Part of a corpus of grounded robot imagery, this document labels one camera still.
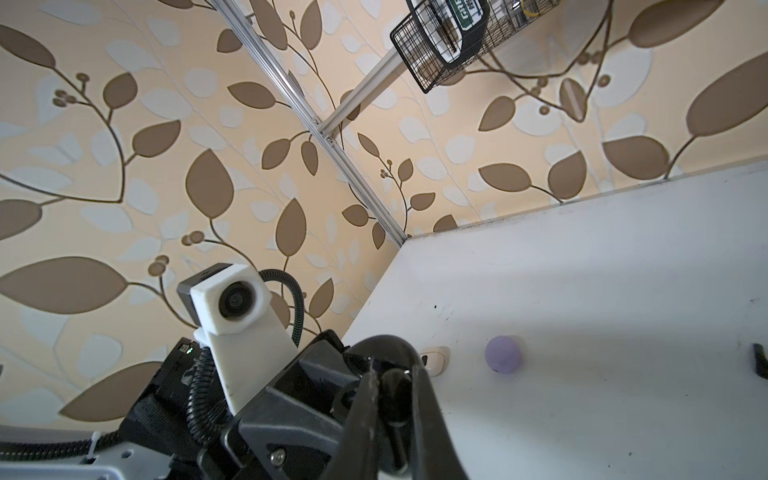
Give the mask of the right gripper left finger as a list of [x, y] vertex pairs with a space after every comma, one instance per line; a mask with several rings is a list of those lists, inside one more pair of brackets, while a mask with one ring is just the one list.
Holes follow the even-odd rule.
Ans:
[[323, 472], [322, 479], [376, 479], [378, 476], [379, 379], [375, 372], [362, 376], [357, 394], [344, 425], [336, 454]]

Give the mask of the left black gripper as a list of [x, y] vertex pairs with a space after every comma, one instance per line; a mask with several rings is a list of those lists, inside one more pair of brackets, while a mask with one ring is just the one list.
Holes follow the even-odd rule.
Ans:
[[[216, 422], [197, 464], [206, 479], [322, 479], [362, 377], [333, 332], [316, 337], [236, 415]], [[216, 374], [209, 347], [202, 358]]]

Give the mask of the black round charging case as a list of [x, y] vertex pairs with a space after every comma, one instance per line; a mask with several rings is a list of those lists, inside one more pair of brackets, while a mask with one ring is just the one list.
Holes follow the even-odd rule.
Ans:
[[379, 381], [379, 469], [394, 476], [409, 468], [412, 432], [412, 367], [417, 355], [393, 335], [377, 335], [349, 347], [343, 354], [358, 377], [373, 372]]

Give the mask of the purple round charging case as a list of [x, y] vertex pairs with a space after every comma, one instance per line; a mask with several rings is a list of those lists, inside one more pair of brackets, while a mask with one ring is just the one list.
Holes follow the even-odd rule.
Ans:
[[512, 336], [496, 336], [488, 341], [484, 358], [488, 367], [499, 374], [512, 374], [523, 365], [520, 345]]

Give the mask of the white earbud charging case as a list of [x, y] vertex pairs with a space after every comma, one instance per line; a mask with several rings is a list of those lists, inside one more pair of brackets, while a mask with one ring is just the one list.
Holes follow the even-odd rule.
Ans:
[[419, 356], [429, 377], [441, 375], [447, 368], [450, 360], [450, 349], [447, 346], [427, 347]]

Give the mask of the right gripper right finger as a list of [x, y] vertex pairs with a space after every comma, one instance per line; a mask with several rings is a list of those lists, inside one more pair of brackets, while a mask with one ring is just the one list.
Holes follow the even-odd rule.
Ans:
[[411, 474], [413, 479], [463, 479], [468, 476], [458, 459], [430, 377], [416, 363], [412, 377]]

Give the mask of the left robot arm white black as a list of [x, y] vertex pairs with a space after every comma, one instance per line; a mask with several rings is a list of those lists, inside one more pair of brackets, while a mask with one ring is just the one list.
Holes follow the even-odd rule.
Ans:
[[121, 444], [170, 458], [173, 479], [374, 479], [378, 398], [344, 362], [334, 333], [301, 347], [272, 308], [269, 284], [298, 282], [277, 269], [218, 263], [183, 281], [196, 324], [131, 407], [119, 429], [85, 440], [5, 442], [5, 461], [78, 457]]

